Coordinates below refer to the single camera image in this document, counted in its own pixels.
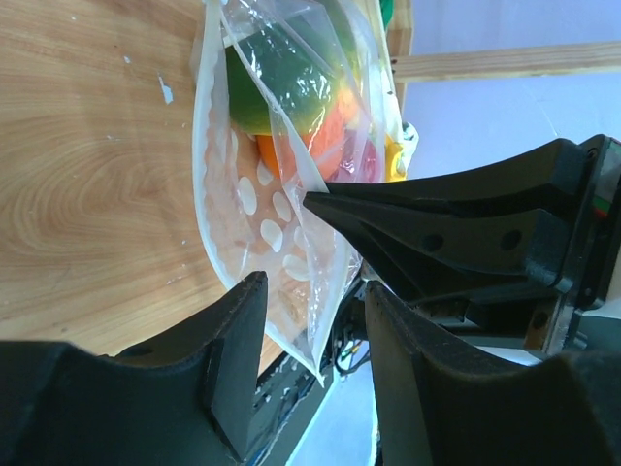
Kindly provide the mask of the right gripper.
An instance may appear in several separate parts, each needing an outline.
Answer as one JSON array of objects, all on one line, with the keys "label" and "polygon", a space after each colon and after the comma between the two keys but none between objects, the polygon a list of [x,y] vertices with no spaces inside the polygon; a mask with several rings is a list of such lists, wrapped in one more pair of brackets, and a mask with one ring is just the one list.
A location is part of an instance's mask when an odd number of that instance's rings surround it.
[{"label": "right gripper", "polygon": [[460,173],[330,183],[304,204],[401,296],[536,294],[556,286],[554,298],[506,304],[531,313],[524,329],[456,328],[468,343],[531,354],[583,350],[581,316],[605,303],[620,251],[620,142],[558,139]]}]

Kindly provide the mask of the clear zip top bag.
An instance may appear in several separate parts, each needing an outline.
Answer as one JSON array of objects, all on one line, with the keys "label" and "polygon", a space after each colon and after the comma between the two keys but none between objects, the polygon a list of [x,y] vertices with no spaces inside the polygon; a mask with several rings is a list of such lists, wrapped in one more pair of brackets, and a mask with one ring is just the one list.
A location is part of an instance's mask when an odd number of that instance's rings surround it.
[{"label": "clear zip top bag", "polygon": [[[190,69],[196,84],[192,174],[200,236],[227,288],[254,271],[269,280],[264,332],[314,375],[320,374],[337,308],[358,273],[360,254],[333,227],[305,208],[324,181],[291,121],[271,110],[280,179],[262,162],[256,135],[231,118],[222,9],[207,1],[198,22]],[[360,64],[362,115],[348,126],[344,154],[372,141],[385,161],[385,136],[401,139],[402,110],[378,1],[340,1],[348,14]],[[285,173],[286,152],[294,155]]]}]

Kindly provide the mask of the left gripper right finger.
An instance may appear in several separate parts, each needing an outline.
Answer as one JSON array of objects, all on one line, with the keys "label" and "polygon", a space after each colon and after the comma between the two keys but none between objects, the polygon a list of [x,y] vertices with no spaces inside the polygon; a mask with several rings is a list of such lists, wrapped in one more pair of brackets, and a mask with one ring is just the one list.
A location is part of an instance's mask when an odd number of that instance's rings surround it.
[{"label": "left gripper right finger", "polygon": [[478,349],[381,283],[366,290],[387,465],[616,465],[620,357],[570,351],[523,366]]}]

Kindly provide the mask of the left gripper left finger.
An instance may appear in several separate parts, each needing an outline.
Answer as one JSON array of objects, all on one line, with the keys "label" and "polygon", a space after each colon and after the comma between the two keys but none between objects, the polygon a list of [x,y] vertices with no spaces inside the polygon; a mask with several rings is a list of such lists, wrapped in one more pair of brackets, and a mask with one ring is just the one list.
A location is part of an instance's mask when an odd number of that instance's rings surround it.
[{"label": "left gripper left finger", "polygon": [[5,465],[244,461],[267,313],[253,272],[206,309],[116,356],[1,345]]}]

